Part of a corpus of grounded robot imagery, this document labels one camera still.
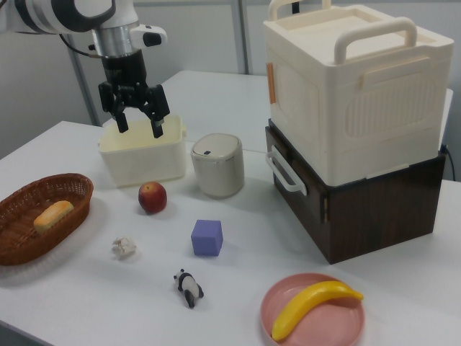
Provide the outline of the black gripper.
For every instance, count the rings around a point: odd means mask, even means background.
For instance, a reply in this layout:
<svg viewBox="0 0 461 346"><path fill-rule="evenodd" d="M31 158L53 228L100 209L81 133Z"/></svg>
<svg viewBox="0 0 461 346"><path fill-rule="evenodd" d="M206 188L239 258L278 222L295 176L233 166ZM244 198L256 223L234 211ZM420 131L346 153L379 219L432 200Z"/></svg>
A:
<svg viewBox="0 0 461 346"><path fill-rule="evenodd" d="M128 130L125 107L143 107L151 121L154 138L164 132L164 118L170 114L164 88L147 86L146 67L140 50L127 56L102 58L106 81L98 86L102 109L117 123L120 133Z"/></svg>

